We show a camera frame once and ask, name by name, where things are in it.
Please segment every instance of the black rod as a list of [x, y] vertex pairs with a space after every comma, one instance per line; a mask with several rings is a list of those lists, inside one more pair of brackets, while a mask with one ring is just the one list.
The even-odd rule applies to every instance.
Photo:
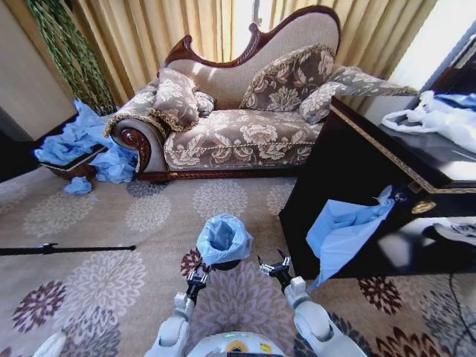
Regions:
[[31, 255], [77, 253], [81, 251], [134, 251], [135, 245], [129, 247], [83, 247], [83, 248], [55, 248], [57, 243], [45, 243], [36, 248], [0, 248], [0, 256], [4, 255]]

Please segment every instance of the carved wooden frame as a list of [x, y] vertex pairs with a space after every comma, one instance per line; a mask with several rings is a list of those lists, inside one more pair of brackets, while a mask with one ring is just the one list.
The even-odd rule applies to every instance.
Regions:
[[169, 55], [164, 61], [164, 67], [167, 67], [171, 62], [176, 60], [193, 60], [203, 65], [208, 65], [210, 67], [215, 68], [230, 68], [230, 67], [237, 67], [242, 65], [246, 61], [249, 61], [255, 54], [257, 54], [261, 48], [263, 48], [278, 32], [280, 32], [288, 23], [306, 15], [308, 13], [326, 13], [330, 15], [337, 24], [338, 29], [338, 42], [337, 48], [335, 52], [337, 53], [339, 49], [339, 45], [341, 43], [341, 21], [339, 20], [337, 13], [330, 8], [320, 5], [308, 6], [303, 7], [299, 10], [296, 10], [294, 13], [286, 17], [283, 21], [281, 21], [275, 28], [270, 30], [269, 32], [261, 32], [258, 28], [258, 25], [252, 23], [249, 26], [249, 30], [251, 32], [250, 42], [246, 46], [243, 53], [238, 56], [236, 59], [233, 59], [230, 62], [213, 62], [208, 61], [205, 58], [200, 57], [195, 51], [192, 49], [192, 36], [186, 35], [183, 39], [181, 39], [169, 52]]
[[278, 167], [276, 169], [172, 171], [167, 173], [139, 173], [137, 179], [151, 182], [214, 178], [246, 179], [251, 177], [298, 176], [300, 170], [301, 166]]
[[139, 154], [138, 156], [138, 172], [144, 171], [149, 163], [151, 150], [150, 142], [147, 137], [137, 129], [126, 128], [120, 132], [122, 140], [127, 145], [135, 148]]

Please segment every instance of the drawer handle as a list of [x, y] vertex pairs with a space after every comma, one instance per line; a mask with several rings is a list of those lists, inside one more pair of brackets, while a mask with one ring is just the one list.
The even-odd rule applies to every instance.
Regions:
[[411, 209], [413, 214], [421, 214], [435, 208], [437, 204], [433, 201], [420, 201]]

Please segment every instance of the floor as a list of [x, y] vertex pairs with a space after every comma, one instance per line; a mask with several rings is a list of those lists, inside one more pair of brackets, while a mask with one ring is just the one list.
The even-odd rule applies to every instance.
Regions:
[[[3, 248], [44, 242], [138, 248], [2, 257], [0, 356], [30, 356], [59, 330], [68, 336], [62, 356], [143, 356], [174, 295], [186, 289], [184, 276], [200, 262], [196, 238], [217, 213], [238, 216], [254, 243], [235, 269], [212, 271], [187, 349], [206, 335], [241, 329], [267, 335], [289, 356], [314, 356], [278, 282], [261, 275], [256, 261], [256, 254], [273, 262], [276, 248], [286, 251], [277, 214], [294, 181], [98, 182], [87, 196], [67, 196], [65, 182], [40, 168], [1, 183]], [[451, 282], [448, 275], [329, 280], [312, 299], [369, 356], [476, 356], [468, 333], [476, 335], [473, 274]]]

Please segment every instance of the wooden sofa base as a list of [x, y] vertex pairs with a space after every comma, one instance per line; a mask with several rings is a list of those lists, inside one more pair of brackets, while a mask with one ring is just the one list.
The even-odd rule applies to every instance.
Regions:
[[139, 173], [136, 179], [143, 181], [174, 181], [194, 179], [246, 179], [252, 177], [297, 176], [300, 167], [268, 170], [214, 170], [214, 171], [172, 171], [169, 173]]

